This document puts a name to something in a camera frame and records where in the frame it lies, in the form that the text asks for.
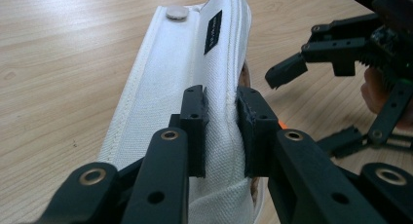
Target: white fabric case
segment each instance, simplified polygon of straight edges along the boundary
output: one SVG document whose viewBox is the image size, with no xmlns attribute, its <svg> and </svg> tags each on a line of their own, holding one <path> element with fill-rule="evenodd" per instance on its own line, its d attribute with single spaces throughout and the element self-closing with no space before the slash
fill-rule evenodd
<svg viewBox="0 0 413 224">
<path fill-rule="evenodd" d="M 236 110 L 249 7 L 245 0 L 209 0 L 186 8 L 187 18 L 174 20 L 167 18 L 168 7 L 158 7 L 98 160 L 122 169 L 142 158 L 152 134 L 179 113 L 183 91 L 203 85 L 209 107 L 206 178 L 190 178 L 189 223 L 253 223 L 263 203 L 263 183 L 254 208 Z M 206 52 L 208 24 L 221 11 L 219 37 Z"/>
</svg>

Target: human hand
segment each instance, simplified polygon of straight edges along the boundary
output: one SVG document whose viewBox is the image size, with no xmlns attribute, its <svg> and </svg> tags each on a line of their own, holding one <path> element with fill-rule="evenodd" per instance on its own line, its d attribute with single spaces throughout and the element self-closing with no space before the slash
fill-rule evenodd
<svg viewBox="0 0 413 224">
<path fill-rule="evenodd" d="M 362 97 L 370 111 L 378 114 L 390 93 L 383 85 L 382 74 L 375 68 L 369 67 L 365 70 L 364 80 L 365 83 L 361 86 Z M 396 126 L 401 130 L 413 128 L 413 100 L 410 100 Z"/>
</svg>

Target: black label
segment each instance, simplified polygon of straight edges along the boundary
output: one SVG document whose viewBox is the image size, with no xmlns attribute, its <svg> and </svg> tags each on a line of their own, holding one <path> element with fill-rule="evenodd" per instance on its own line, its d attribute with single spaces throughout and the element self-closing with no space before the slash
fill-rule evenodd
<svg viewBox="0 0 413 224">
<path fill-rule="evenodd" d="M 207 25 L 207 32 L 206 32 L 206 50 L 204 55 L 206 55 L 213 47 L 218 44 L 219 40 L 219 32 L 221 31 L 221 19 L 222 19 L 222 11 L 213 17 L 208 25 Z"/>
</svg>

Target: wood grain surface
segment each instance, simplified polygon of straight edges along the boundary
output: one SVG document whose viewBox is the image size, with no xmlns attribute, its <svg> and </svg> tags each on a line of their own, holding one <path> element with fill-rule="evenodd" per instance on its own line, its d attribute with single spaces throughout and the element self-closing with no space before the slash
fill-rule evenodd
<svg viewBox="0 0 413 224">
<path fill-rule="evenodd" d="M 67 175 L 96 159 L 149 22 L 159 5 L 206 0 L 0 0 L 0 223 L 34 221 Z M 247 0 L 252 86 L 293 129 L 320 139 L 374 115 L 330 64 L 279 89 L 267 70 L 299 52 L 314 24 L 369 13 L 353 0 Z M 335 161 L 358 172 L 387 162 L 413 173 L 412 154 L 369 149 Z M 278 223 L 269 196 L 260 223 Z"/>
</svg>

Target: mounting hole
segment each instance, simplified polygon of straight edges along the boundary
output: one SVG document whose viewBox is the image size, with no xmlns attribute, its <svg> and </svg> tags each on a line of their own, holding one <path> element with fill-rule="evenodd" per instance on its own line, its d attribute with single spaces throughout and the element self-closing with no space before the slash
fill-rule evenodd
<svg viewBox="0 0 413 224">
<path fill-rule="evenodd" d="M 165 131 L 161 134 L 161 138 L 164 140 L 174 140 L 179 137 L 179 133 L 176 131 Z"/>
<path fill-rule="evenodd" d="M 294 141 L 301 141 L 304 139 L 303 135 L 296 131 L 289 131 L 289 132 L 286 132 L 284 135 L 286 138 L 294 140 Z"/>
<path fill-rule="evenodd" d="M 373 131 L 373 137 L 381 138 L 382 136 L 383 136 L 382 131 L 380 131 L 380 130 Z"/>
<path fill-rule="evenodd" d="M 106 176 L 106 170 L 103 168 L 91 168 L 80 175 L 79 182 L 85 186 L 94 185 Z"/>
<path fill-rule="evenodd" d="M 163 192 L 153 192 L 148 196 L 148 203 L 152 205 L 157 205 L 165 199 L 165 194 Z"/>
<path fill-rule="evenodd" d="M 407 184 L 407 181 L 403 175 L 388 168 L 377 168 L 376 175 L 382 180 L 396 186 L 404 186 Z"/>
<path fill-rule="evenodd" d="M 342 204 L 342 205 L 346 205 L 346 204 L 348 204 L 348 203 L 350 202 L 349 199 L 348 199 L 345 195 L 343 195 L 343 194 L 341 194 L 341 193 L 333 193 L 333 194 L 331 194 L 331 198 L 332 198 L 335 202 L 340 203 L 340 204 Z"/>
</svg>

